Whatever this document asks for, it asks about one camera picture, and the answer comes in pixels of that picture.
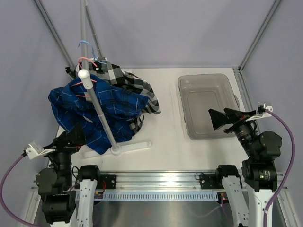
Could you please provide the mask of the black white checkered shirt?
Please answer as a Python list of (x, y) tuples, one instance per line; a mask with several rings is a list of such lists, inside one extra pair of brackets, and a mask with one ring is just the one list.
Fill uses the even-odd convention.
[[(106, 60), (89, 63), (97, 100), (116, 141), (130, 140), (142, 127), (144, 114), (160, 114), (158, 99), (146, 80), (121, 70)], [(94, 132), (102, 132), (93, 104), (79, 79), (62, 90), (62, 105), (73, 123), (91, 120)]]

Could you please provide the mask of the pink wire hanger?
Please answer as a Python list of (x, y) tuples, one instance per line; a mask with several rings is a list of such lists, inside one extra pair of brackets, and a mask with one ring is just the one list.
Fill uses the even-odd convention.
[(90, 93), (93, 90), (93, 83), (92, 80), (90, 78), (90, 72), (89, 72), (89, 67), (84, 67), (84, 63), (82, 62), (80, 65), (80, 60), (86, 60), (92, 63), (92, 65), (94, 65), (96, 68), (98, 67), (97, 64), (92, 61), (90, 58), (87, 57), (80, 57), (78, 58), (78, 66), (81, 68), (81, 70), (79, 70), (78, 74), (79, 74), (79, 78), (81, 80), (81, 82), (75, 83), (72, 85), (72, 87), (77, 86), (82, 84), (83, 87), (86, 89), (86, 91), (88, 93)]

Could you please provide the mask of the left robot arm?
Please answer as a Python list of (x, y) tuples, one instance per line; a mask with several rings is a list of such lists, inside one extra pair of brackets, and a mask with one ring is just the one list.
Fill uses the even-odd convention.
[(42, 169), (36, 176), (38, 194), (42, 200), (42, 212), (52, 227), (93, 226), (95, 190), (101, 185), (102, 177), (96, 165), (82, 166), (77, 174), (80, 198), (72, 185), (72, 154), (86, 144), (82, 126), (77, 123), (70, 131), (64, 131), (55, 138), (46, 154), (52, 168)]

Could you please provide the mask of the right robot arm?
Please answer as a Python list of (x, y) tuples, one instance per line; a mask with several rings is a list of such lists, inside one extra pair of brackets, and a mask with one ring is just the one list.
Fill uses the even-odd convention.
[(272, 226), (272, 204), (282, 185), (277, 181), (274, 160), (281, 155), (282, 138), (273, 131), (257, 133), (256, 120), (274, 116), (271, 106), (259, 105), (255, 111), (225, 108), (209, 109), (214, 130), (225, 125), (224, 133), (234, 133), (248, 158), (242, 162), (242, 176), (249, 194), (249, 227)]

